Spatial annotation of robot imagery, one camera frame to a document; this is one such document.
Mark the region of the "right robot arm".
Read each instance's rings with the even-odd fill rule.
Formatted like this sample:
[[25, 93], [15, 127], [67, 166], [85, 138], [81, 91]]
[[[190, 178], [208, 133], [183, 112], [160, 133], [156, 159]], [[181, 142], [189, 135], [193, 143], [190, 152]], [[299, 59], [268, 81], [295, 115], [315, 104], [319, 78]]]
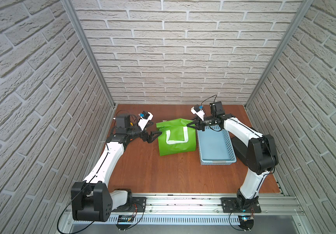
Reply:
[[257, 205], [262, 184], [278, 165], [278, 154], [273, 136], [257, 132], [232, 114], [226, 114], [220, 101], [210, 103], [211, 115], [205, 114], [202, 105], [195, 105], [191, 113], [196, 115], [187, 127], [204, 131], [205, 127], [218, 125], [234, 135], [231, 139], [235, 155], [248, 167], [244, 182], [237, 191], [234, 206], [245, 212]]

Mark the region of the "green insulated delivery bag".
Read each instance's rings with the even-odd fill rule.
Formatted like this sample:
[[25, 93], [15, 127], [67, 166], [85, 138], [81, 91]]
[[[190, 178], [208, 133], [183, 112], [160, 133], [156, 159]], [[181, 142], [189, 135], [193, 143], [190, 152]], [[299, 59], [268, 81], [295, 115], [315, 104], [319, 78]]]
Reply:
[[191, 120], [175, 119], [156, 124], [160, 156], [196, 151], [196, 130], [188, 127]]

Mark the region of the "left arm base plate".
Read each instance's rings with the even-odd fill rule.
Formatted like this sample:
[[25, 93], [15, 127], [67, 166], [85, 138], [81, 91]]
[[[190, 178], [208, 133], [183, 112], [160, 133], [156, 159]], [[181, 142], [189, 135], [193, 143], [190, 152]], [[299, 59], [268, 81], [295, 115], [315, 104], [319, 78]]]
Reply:
[[137, 212], [142, 213], [146, 209], [146, 197], [132, 197], [131, 202], [120, 206], [116, 209], [117, 212]]

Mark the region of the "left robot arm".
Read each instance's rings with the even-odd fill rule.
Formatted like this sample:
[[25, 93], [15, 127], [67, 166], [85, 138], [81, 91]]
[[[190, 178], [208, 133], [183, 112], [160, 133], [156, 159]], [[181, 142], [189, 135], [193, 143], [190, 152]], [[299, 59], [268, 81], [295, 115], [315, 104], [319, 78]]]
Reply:
[[113, 210], [122, 206], [132, 206], [132, 192], [121, 189], [110, 192], [108, 184], [112, 172], [124, 154], [128, 144], [136, 138], [152, 143], [160, 131], [147, 132], [152, 125], [153, 115], [143, 111], [136, 123], [131, 123], [131, 115], [122, 114], [115, 118], [115, 133], [110, 134], [105, 142], [105, 149], [91, 172], [81, 182], [71, 188], [71, 200], [74, 220], [106, 222]]

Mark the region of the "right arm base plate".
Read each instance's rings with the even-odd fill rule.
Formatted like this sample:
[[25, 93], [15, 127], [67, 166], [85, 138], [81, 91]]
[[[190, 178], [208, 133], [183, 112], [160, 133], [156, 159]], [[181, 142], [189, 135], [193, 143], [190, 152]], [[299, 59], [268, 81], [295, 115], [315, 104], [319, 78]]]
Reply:
[[259, 196], [254, 199], [221, 198], [221, 206], [224, 213], [261, 213], [258, 202]]

